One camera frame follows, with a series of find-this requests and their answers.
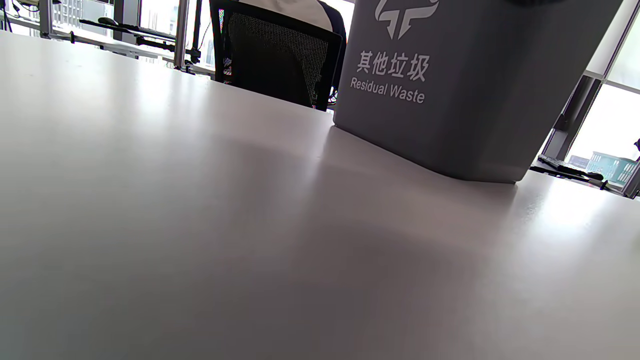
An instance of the office chair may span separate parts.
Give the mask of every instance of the office chair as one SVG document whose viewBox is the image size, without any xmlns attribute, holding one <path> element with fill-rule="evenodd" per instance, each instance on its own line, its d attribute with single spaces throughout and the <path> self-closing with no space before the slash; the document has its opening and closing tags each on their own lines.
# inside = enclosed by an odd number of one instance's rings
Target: office chair
<svg viewBox="0 0 640 360">
<path fill-rule="evenodd" d="M 209 0 L 215 80 L 326 111 L 342 37 L 231 0 Z"/>
</svg>

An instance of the desk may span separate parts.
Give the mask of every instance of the desk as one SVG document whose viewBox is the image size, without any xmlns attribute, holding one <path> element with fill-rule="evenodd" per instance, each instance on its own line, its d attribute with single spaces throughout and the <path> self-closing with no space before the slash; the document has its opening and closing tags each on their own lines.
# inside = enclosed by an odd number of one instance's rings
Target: desk
<svg viewBox="0 0 640 360">
<path fill-rule="evenodd" d="M 320 111 L 0 48 L 6 359 L 640 356 L 637 202 L 534 172 L 457 181 Z"/>
</svg>

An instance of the bin logo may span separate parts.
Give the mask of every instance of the bin logo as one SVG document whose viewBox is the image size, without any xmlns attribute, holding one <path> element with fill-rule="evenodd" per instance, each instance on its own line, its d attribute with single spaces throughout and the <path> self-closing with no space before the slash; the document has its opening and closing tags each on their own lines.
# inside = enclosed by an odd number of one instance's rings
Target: bin logo
<svg viewBox="0 0 640 360">
<path fill-rule="evenodd" d="M 398 34 L 398 39 L 400 39 L 407 31 L 411 28 L 410 22 L 413 19 L 426 19 L 432 16 L 436 10 L 438 9 L 438 0 L 429 0 L 432 4 L 431 6 L 425 6 L 423 8 L 412 8 L 406 9 L 404 11 L 404 17 L 402 19 L 402 26 L 400 27 L 400 34 Z M 389 36 L 391 40 L 393 40 L 394 35 L 396 34 L 396 25 L 398 23 L 398 19 L 400 18 L 400 10 L 391 10 L 382 12 L 382 8 L 385 7 L 387 0 L 380 0 L 378 3 L 378 7 L 376 8 L 376 20 L 377 21 L 389 21 L 389 26 L 387 26 L 387 30 L 389 31 Z"/>
</svg>

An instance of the green crate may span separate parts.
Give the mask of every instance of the green crate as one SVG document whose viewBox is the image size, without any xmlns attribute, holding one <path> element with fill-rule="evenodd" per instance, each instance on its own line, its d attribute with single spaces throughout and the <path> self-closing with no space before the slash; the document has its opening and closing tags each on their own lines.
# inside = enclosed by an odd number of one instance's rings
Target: green crate
<svg viewBox="0 0 640 360">
<path fill-rule="evenodd" d="M 594 151 L 587 171 L 602 174 L 606 180 L 624 186 L 631 178 L 636 165 L 637 162 L 634 160 Z"/>
</svg>

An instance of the trash bin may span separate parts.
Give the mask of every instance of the trash bin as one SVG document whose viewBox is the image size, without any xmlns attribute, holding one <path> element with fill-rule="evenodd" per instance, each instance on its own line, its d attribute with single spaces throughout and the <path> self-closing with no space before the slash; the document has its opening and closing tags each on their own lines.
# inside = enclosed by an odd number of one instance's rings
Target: trash bin
<svg viewBox="0 0 640 360">
<path fill-rule="evenodd" d="M 357 1 L 334 122 L 448 176 L 519 181 L 620 4 Z"/>
</svg>

